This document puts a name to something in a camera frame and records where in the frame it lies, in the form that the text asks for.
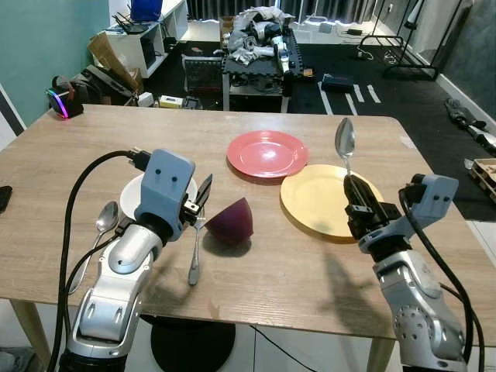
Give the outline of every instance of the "silver spoon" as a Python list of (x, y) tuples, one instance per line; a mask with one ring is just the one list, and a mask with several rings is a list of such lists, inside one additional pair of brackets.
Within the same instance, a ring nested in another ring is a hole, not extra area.
[(351, 175), (350, 158), (355, 150), (355, 130), (350, 119), (341, 120), (334, 137), (334, 146), (338, 155), (344, 160), (347, 174)]
[[(119, 207), (117, 203), (111, 201), (107, 203), (105, 207), (103, 207), (98, 219), (96, 220), (96, 228), (98, 230), (98, 235), (93, 243), (93, 248), (98, 245), (102, 236), (112, 230), (117, 222), (119, 221)], [(76, 275), (71, 283), (71, 288), (69, 289), (69, 295), (72, 295), (81, 285), (83, 281), (84, 274), (86, 273), (86, 268), (88, 267), (88, 263), (90, 262), (91, 256), (86, 259), (86, 261), (79, 267)]]
[(200, 216), (196, 219), (193, 228), (196, 230), (195, 237), (195, 250), (193, 250), (193, 258), (191, 259), (191, 266), (189, 267), (188, 283), (189, 285), (196, 285), (198, 277), (200, 276), (200, 267), (198, 265), (198, 241), (200, 238), (200, 230), (205, 224), (205, 207), (200, 211)]

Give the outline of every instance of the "blue container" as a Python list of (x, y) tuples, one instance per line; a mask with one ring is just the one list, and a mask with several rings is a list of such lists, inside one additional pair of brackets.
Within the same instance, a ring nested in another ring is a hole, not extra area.
[(132, 0), (131, 19), (136, 22), (157, 21), (162, 12), (162, 0)]

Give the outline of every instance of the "curtain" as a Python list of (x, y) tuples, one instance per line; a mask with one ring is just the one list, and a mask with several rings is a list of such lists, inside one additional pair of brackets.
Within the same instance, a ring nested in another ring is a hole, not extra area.
[(274, 0), (188, 0), (188, 10), (193, 19), (236, 16), (252, 6), (271, 5), (274, 5)]
[(330, 21), (362, 23), (370, 21), (376, 0), (281, 0), (281, 9), (301, 20), (315, 12)]

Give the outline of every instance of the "spoon handle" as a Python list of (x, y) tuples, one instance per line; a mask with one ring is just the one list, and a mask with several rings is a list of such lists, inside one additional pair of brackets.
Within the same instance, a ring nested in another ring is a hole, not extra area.
[[(96, 239), (95, 242), (93, 243), (93, 248), (94, 249), (97, 245), (100, 239), (103, 236), (103, 232), (100, 232)], [(77, 269), (76, 275), (74, 275), (74, 279), (71, 282), (71, 287), (69, 288), (69, 295), (72, 295), (75, 291), (78, 290), (79, 286), (81, 285), (81, 282), (83, 281), (84, 274), (86, 274), (86, 269), (88, 268), (88, 264), (90, 262), (91, 256), (86, 259), (86, 261)]]
[(347, 157), (344, 159), (344, 163), (346, 164), (346, 174), (351, 175), (351, 167), (350, 167), (350, 159)]
[(200, 236), (200, 229), (196, 229), (195, 250), (193, 251), (193, 258), (191, 259), (191, 266), (189, 268), (189, 273), (188, 273), (189, 285), (196, 285), (198, 283), (198, 277), (200, 276), (200, 267), (198, 265), (199, 236)]

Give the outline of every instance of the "yellow plate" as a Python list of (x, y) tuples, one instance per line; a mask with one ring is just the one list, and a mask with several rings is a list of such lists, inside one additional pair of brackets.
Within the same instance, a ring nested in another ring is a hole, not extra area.
[[(381, 193), (365, 178), (377, 200)], [(333, 165), (308, 165), (299, 173), (286, 177), (281, 185), (281, 200), (288, 212), (300, 223), (319, 233), (350, 238), (348, 216), (344, 208), (348, 199), (344, 195), (343, 180), (346, 169)]]

